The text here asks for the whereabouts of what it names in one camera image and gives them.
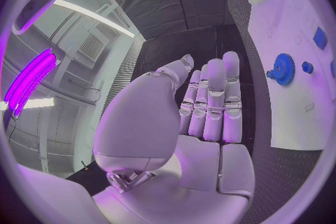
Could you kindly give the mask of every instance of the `purple light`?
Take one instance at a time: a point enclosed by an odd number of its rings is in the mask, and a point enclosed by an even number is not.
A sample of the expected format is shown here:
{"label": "purple light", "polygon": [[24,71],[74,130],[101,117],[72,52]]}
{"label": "purple light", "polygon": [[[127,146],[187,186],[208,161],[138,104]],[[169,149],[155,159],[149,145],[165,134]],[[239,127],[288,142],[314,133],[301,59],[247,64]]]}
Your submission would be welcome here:
{"label": "purple light", "polygon": [[21,80],[20,84],[17,85],[14,93],[9,100],[9,107],[12,110],[16,109],[16,106],[20,102],[21,98],[25,92],[30,88],[33,82],[44,72],[44,70],[51,64],[55,65],[56,56],[54,54],[47,55],[39,63],[34,64],[33,69]]}
{"label": "purple light", "polygon": [[14,111],[14,116],[18,117],[20,116],[22,110],[24,109],[28,99],[32,95],[32,93],[37,89],[37,87],[40,85],[40,83],[46,78],[46,76],[55,69],[56,67],[56,61],[51,63],[49,66],[47,66],[44,71],[35,79],[35,81],[31,84],[31,86],[26,90],[25,94],[19,101],[16,110]]}
{"label": "purple light", "polygon": [[28,66],[17,76],[17,78],[14,80],[12,86],[7,91],[3,101],[8,102],[10,98],[12,97],[13,93],[16,91],[19,84],[22,82],[22,80],[27,76],[27,74],[39,63],[41,62],[46,56],[48,56],[52,52],[52,48],[49,48],[42,52],[40,55],[38,55]]}

